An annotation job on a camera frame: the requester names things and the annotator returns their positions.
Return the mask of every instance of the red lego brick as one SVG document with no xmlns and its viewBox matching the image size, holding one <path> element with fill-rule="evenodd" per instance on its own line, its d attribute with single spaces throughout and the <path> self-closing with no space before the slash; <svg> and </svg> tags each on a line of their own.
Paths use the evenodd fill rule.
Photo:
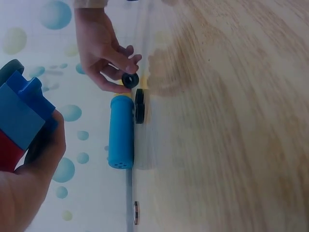
<svg viewBox="0 0 309 232">
<path fill-rule="evenodd" d="M 24 153 L 0 130 L 0 171 L 12 173 Z"/>
</svg>

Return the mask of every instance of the wooden table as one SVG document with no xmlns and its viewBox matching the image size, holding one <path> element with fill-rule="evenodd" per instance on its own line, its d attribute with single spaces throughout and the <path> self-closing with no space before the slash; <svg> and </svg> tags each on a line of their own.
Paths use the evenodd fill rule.
<svg viewBox="0 0 309 232">
<path fill-rule="evenodd" d="M 309 2 L 139 4 L 135 231 L 308 231 Z"/>
</svg>

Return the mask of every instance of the blue toy block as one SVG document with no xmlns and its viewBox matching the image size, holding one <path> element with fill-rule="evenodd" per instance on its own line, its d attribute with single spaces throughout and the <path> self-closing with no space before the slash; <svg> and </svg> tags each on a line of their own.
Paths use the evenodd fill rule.
<svg viewBox="0 0 309 232">
<path fill-rule="evenodd" d="M 7 83 L 0 87 L 0 99 L 0 130 L 26 150 L 45 120 L 26 105 Z"/>
<path fill-rule="evenodd" d="M 33 77 L 27 81 L 18 71 L 6 81 L 6 84 L 18 95 L 18 97 L 46 121 L 44 127 L 53 131 L 57 122 L 51 117 L 55 107 L 43 96 L 41 81 Z"/>
</svg>

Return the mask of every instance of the blue plastic cylinder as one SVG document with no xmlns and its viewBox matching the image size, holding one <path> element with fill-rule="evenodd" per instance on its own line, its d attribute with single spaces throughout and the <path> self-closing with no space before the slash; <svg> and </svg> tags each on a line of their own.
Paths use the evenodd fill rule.
<svg viewBox="0 0 309 232">
<path fill-rule="evenodd" d="M 130 169 L 134 161 L 133 101 L 116 96 L 111 101 L 108 164 L 116 169 Z"/>
</svg>

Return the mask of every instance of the metal washer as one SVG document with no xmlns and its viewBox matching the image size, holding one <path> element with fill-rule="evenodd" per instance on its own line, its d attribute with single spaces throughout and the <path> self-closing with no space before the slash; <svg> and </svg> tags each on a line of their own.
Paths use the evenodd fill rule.
<svg viewBox="0 0 309 232">
<path fill-rule="evenodd" d="M 140 223 L 140 204 L 137 201 L 133 204 L 133 223 L 136 226 Z"/>
</svg>

